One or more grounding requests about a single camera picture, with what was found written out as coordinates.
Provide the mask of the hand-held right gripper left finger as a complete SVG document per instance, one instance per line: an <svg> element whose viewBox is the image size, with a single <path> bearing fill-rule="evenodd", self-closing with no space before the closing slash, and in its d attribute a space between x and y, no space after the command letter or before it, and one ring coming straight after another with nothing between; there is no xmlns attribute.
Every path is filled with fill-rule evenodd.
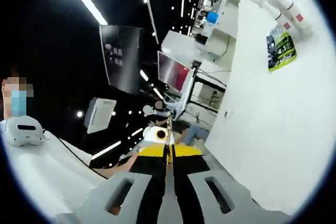
<svg viewBox="0 0 336 224"><path fill-rule="evenodd" d="M78 223L157 223L164 195L168 146L152 144L128 172L94 189L75 211Z"/></svg>

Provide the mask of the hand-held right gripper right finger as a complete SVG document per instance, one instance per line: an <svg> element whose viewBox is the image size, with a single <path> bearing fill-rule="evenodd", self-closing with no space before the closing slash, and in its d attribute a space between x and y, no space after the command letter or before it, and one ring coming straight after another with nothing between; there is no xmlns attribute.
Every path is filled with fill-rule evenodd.
<svg viewBox="0 0 336 224"><path fill-rule="evenodd" d="M210 169L199 151L171 145L174 189L184 223L265 223L248 190L220 169Z"/></svg>

